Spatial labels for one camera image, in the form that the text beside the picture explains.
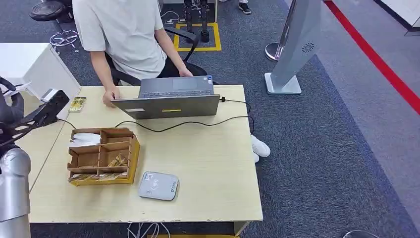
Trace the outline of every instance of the laptop keyboard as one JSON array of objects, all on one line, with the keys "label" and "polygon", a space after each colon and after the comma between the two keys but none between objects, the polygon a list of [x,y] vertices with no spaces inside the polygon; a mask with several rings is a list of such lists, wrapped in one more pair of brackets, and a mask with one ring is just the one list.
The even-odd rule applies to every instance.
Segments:
[{"label": "laptop keyboard", "polygon": [[188,92],[165,92],[165,93],[142,93],[143,98],[164,98],[164,97],[188,97],[211,95],[211,90],[188,91]]}]

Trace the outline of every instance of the laptop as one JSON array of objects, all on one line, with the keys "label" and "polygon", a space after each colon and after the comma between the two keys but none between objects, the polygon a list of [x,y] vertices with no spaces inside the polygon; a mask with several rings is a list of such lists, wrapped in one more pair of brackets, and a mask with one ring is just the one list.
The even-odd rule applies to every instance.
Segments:
[{"label": "laptop", "polygon": [[213,95],[211,75],[177,78],[145,78],[139,98],[160,98]]},{"label": "laptop", "polygon": [[197,76],[143,79],[139,98],[111,102],[134,119],[157,119],[214,116],[219,99],[211,76]]}]

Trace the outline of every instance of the floor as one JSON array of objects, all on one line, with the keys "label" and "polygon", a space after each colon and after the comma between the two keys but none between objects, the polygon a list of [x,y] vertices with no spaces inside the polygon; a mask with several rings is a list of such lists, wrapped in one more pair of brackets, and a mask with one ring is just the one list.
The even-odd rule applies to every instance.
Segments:
[{"label": "floor", "polygon": [[[419,37],[370,0],[335,0],[396,73],[420,95]],[[46,42],[54,30],[27,12],[37,0],[7,1],[0,42]],[[257,163],[264,221],[244,238],[342,237],[363,229],[381,238],[420,238],[419,115],[392,88],[331,12],[322,5],[322,45],[297,74],[300,96],[269,96],[263,74],[273,69],[263,49],[281,34],[288,6],[251,0],[244,15],[219,5],[221,52],[195,52],[223,84],[244,84],[255,134],[272,154]],[[99,85],[88,54],[60,55],[82,85]],[[125,237],[126,224],[33,225],[32,236]],[[171,224],[174,234],[232,232],[229,224]]]}]

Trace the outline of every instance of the humanoid robot legs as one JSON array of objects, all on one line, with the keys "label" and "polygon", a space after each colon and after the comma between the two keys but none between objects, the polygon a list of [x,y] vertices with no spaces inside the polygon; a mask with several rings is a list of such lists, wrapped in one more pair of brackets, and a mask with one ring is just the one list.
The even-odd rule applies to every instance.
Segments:
[{"label": "humanoid robot legs", "polygon": [[[184,0],[184,14],[185,20],[187,22],[187,31],[193,33],[193,22],[191,17],[192,7],[193,7],[193,0]],[[209,22],[209,5],[207,4],[207,0],[198,0],[198,4],[194,4],[197,7],[197,10],[200,13],[201,18],[201,41],[202,42],[209,42],[209,32],[207,30],[207,23]]]}]

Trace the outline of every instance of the card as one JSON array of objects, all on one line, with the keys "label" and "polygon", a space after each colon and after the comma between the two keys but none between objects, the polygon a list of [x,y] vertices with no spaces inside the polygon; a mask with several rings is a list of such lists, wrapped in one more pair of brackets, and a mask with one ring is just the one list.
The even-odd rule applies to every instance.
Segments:
[{"label": "card", "polygon": [[86,97],[75,97],[71,102],[71,106],[68,109],[70,113],[78,113],[82,111],[83,106],[85,105]]}]

